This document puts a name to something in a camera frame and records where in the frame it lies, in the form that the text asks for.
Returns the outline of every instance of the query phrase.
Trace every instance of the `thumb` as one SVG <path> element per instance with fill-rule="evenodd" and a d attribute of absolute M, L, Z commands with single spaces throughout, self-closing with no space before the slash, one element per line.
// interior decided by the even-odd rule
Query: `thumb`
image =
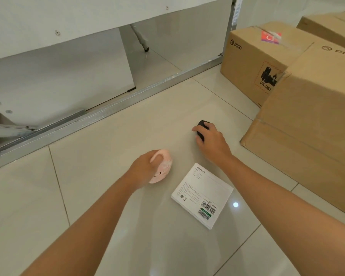
<path fill-rule="evenodd" d="M 163 160 L 164 160 L 164 157 L 162 157 L 162 155 L 157 155 L 151 164 L 153 167 L 157 168 L 162 163 Z"/>
<path fill-rule="evenodd" d="M 200 149 L 202 149 L 203 146 L 204 146 L 204 143 L 203 143 L 203 140 L 202 140 L 198 135 L 196 135 L 196 142 L 197 142 L 197 144 L 198 144 L 198 147 L 199 147 Z"/>

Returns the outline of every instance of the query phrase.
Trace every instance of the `barcode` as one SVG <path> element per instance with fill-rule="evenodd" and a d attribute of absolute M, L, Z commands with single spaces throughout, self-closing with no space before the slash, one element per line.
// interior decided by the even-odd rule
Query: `barcode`
<path fill-rule="evenodd" d="M 209 219 L 210 218 L 210 216 L 208 216 L 206 213 L 204 213 L 202 210 L 200 210 L 199 209 L 199 211 L 198 211 L 198 213 L 203 217 L 203 218 L 205 218 L 205 219 Z"/>
<path fill-rule="evenodd" d="M 206 208 L 209 212 L 211 212 L 212 214 L 214 214 L 216 212 L 216 209 L 211 207 L 207 202 L 202 202 L 201 204 L 204 208 Z"/>

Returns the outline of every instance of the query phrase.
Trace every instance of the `person's left arm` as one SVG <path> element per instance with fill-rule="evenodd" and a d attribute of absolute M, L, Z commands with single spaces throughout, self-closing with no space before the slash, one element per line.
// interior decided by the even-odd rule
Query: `person's left arm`
<path fill-rule="evenodd" d="M 158 150 L 136 159 L 129 170 L 54 243 L 22 276 L 91 276 L 101 262 L 126 202 L 135 190 L 148 184 L 162 162 L 161 155 L 150 163 Z"/>

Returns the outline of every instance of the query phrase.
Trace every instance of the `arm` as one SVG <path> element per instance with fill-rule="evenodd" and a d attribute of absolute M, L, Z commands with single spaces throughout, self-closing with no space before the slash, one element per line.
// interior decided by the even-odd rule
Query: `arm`
<path fill-rule="evenodd" d="M 162 162 L 158 150 L 136 159 L 77 221 L 54 241 L 22 276 L 90 276 L 96 270 L 110 242 L 126 202 L 135 190 L 148 184 Z"/>
<path fill-rule="evenodd" d="M 223 135 L 196 126 L 202 153 L 221 168 L 301 275 L 345 275 L 345 225 L 234 157 Z"/>

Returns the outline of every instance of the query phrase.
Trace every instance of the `black computer mouse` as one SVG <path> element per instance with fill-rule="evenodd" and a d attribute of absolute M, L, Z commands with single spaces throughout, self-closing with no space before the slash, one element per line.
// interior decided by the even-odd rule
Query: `black computer mouse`
<path fill-rule="evenodd" d="M 198 126 L 202 126 L 203 128 L 206 128 L 207 130 L 209 130 L 208 127 L 205 125 L 205 122 L 209 123 L 208 121 L 201 120 L 199 121 Z M 203 134 L 201 134 L 200 132 L 197 132 L 197 135 L 199 135 L 200 139 L 202 139 L 202 141 L 205 142 L 205 137 L 203 136 Z"/>

